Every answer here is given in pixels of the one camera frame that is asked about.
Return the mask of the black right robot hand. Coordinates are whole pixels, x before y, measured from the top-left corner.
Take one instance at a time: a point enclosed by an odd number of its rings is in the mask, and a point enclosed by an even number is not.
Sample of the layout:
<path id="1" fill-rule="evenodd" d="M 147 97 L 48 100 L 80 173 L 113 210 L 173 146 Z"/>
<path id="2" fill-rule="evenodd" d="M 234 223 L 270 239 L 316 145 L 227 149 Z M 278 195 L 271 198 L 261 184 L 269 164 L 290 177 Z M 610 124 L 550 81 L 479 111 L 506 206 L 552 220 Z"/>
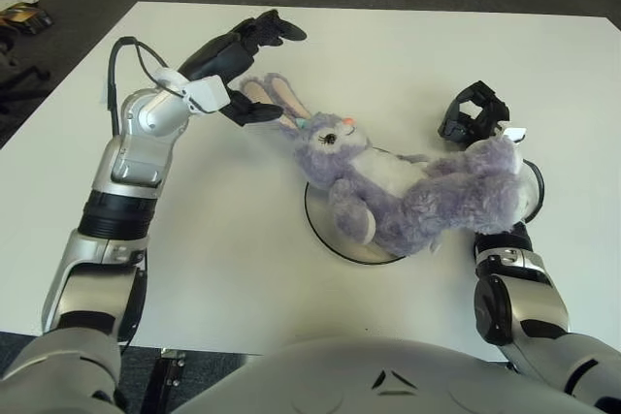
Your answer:
<path id="1" fill-rule="evenodd" d="M 480 112 L 471 117 L 460 110 L 465 103 L 472 103 Z M 495 135 L 500 122 L 509 122 L 510 113 L 507 104 L 500 100 L 495 91 L 482 80 L 476 81 L 463 89 L 449 104 L 438 134 L 444 140 L 469 146 Z"/>

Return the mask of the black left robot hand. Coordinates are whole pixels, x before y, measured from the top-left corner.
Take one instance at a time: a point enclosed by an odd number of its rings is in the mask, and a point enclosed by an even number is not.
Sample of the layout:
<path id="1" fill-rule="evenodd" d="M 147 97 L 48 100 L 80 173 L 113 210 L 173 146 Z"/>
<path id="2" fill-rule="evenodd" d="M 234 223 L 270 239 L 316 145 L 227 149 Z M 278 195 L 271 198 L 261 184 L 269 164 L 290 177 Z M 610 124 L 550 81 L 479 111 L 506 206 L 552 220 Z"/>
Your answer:
<path id="1" fill-rule="evenodd" d="M 227 84 L 253 65 L 260 48 L 279 47 L 285 41 L 306 38 L 302 28 L 280 18 L 276 10 L 269 10 L 208 41 L 180 65 L 179 72 L 189 80 L 218 76 Z M 229 103 L 219 112 L 240 126 L 270 122 L 283 114 L 281 107 L 253 102 L 240 91 L 228 89 L 227 94 Z"/>

